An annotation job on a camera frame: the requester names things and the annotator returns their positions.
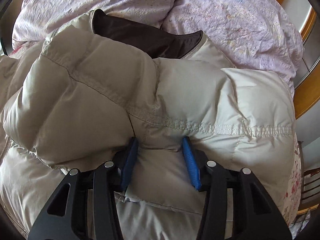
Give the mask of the beige puffy down jacket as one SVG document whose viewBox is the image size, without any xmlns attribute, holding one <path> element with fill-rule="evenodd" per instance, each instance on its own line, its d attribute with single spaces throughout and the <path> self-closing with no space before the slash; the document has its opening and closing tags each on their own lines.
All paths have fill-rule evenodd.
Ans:
<svg viewBox="0 0 320 240">
<path fill-rule="evenodd" d="M 291 90 L 239 69 L 203 32 L 83 14 L 18 59 L 1 57 L 1 217 L 26 239 L 68 172 L 104 165 L 138 141 L 129 187 L 115 194 L 125 239 L 193 239 L 204 194 L 182 144 L 249 168 L 290 224 L 298 198 Z"/>
</svg>

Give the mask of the lilac pillow near wall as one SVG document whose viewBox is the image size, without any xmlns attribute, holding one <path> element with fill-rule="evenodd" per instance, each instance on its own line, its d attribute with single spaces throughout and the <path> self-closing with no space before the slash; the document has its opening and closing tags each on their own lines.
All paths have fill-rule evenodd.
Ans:
<svg viewBox="0 0 320 240">
<path fill-rule="evenodd" d="M 23 0 L 12 47 L 40 41 L 54 29 L 91 10 L 159 27 L 175 0 Z"/>
</svg>

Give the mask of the floral bed quilt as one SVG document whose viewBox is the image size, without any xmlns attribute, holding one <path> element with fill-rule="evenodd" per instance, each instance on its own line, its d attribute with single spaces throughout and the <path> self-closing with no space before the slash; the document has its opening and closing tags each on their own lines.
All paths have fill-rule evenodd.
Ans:
<svg viewBox="0 0 320 240">
<path fill-rule="evenodd" d="M 28 137 L 18 127 L 16 98 L 30 97 L 26 77 L 42 47 L 35 44 L 19 59 L 1 57 L 1 204 L 23 234 L 64 173 L 92 168 L 123 142 L 121 135 L 111 142 L 106 123 L 115 127 L 126 110 L 138 124 L 141 152 L 129 188 L 116 194 L 121 207 L 141 206 L 156 217 L 168 210 L 200 214 L 204 197 L 188 185 L 178 156 L 178 140 L 186 135 L 227 168 L 252 168 L 284 219 L 293 221 L 300 155 L 289 88 L 276 73 L 238 69 L 205 39 L 180 62 L 154 60 L 159 92 L 151 111 L 134 109 L 120 97 L 111 101 L 101 86 L 79 83 L 76 89 L 85 94 L 58 101 Z M 109 105 L 116 107 L 114 118 L 105 111 Z"/>
</svg>

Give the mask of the lilac pillow near wardrobe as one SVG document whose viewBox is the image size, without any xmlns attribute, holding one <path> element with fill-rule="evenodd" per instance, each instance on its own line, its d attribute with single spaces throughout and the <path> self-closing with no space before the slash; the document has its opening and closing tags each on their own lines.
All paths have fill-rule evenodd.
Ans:
<svg viewBox="0 0 320 240">
<path fill-rule="evenodd" d="M 276 0 L 174 0 L 162 28 L 201 30 L 236 67 L 273 71 L 295 93 L 303 40 Z"/>
</svg>

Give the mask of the wooden framed wardrobe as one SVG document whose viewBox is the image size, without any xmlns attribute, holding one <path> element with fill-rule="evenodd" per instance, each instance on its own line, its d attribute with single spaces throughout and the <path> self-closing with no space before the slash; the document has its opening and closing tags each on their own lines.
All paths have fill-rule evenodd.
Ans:
<svg viewBox="0 0 320 240">
<path fill-rule="evenodd" d="M 294 78 L 294 105 L 300 118 L 319 102 L 319 0 L 276 0 L 299 30 L 304 48 Z"/>
</svg>

